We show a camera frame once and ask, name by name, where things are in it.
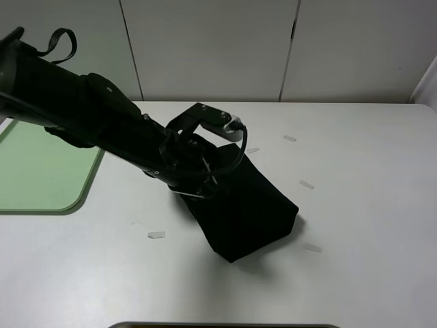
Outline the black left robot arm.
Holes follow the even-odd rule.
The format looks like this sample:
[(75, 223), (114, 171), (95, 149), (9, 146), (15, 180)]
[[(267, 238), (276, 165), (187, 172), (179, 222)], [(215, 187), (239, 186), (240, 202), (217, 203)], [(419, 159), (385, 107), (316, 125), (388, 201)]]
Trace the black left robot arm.
[(213, 108), (195, 104), (163, 126), (110, 80), (77, 75), (22, 41), (18, 27), (1, 40), (1, 113), (43, 126), (77, 148), (99, 147), (166, 183), (172, 191), (210, 198), (219, 189), (215, 145), (195, 133)]

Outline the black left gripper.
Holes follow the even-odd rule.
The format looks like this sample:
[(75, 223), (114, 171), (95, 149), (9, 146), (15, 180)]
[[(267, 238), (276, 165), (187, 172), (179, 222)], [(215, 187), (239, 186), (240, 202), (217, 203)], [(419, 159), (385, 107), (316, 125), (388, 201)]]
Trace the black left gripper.
[[(159, 155), (167, 171), (193, 171), (198, 174), (217, 168), (217, 147), (195, 133), (199, 125), (200, 120), (187, 114), (180, 114), (166, 125), (165, 139), (159, 146)], [(219, 187), (215, 176), (175, 177), (156, 168), (148, 168), (143, 172), (151, 178), (163, 181), (173, 192), (194, 200), (213, 197)]]

